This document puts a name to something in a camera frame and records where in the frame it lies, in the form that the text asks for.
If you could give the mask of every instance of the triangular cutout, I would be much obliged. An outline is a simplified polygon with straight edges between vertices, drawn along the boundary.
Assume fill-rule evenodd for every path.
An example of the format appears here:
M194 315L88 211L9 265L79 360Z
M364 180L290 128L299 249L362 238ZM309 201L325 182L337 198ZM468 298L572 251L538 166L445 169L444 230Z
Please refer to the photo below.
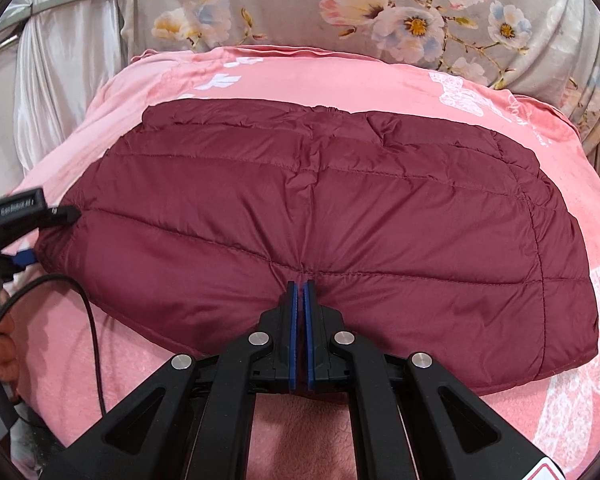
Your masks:
M475 453L498 441L498 432L450 388L441 386L438 394L465 453Z
M164 388L156 388L152 391L131 412L127 413L115 428L105 435L104 441L110 446L137 455L146 439L149 428L151 428L165 393Z

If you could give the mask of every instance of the floral curtain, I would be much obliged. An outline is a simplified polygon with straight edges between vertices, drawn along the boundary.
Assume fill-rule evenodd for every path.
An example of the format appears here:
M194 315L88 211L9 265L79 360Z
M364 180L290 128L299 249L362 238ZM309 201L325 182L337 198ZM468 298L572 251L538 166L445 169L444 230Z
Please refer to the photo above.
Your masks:
M591 0L120 0L129 56L286 44L462 76L559 108L600 175L600 12Z

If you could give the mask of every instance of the white sticker with red border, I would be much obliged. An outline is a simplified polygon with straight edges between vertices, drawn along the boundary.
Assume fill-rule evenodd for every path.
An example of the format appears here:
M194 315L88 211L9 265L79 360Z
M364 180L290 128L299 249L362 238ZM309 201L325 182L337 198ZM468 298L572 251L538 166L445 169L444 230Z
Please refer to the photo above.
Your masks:
M564 480L564 476L551 459L544 457L522 480Z

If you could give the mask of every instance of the pink bedsheet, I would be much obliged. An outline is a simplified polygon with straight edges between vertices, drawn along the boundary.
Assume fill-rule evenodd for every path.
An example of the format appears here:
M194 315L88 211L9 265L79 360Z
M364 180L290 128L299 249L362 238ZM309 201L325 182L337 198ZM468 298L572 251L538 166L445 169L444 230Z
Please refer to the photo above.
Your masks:
M351 112L386 110L480 124L509 136L536 152L579 220L600 312L600 180L576 130L554 108L533 99L408 65L309 48L149 52L101 89L84 123L18 189L42 185L48 202L57 203L91 162L139 123L147 106L192 96L272 99ZM30 235L16 249L34 238ZM31 269L16 283L37 272ZM59 439L70 444L99 417L83 307L75 294L53 285L22 303L14 313L24 364L20 393ZM95 316L111 407L170 355L97 308ZM485 400L551 456L570 480L600 449L600 354L577 370ZM293 396L259 396L250 480L355 477L345 407Z

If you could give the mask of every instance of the maroon puffer jacket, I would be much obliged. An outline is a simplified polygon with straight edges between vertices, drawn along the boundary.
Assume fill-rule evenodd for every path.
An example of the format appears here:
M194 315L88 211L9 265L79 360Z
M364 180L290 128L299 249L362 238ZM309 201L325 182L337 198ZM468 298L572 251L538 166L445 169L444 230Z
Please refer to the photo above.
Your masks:
M532 151L480 126L259 100L178 100L93 163L48 271L171 349L219 352L287 280L385 352L427 351L479 394L588 362L578 222Z

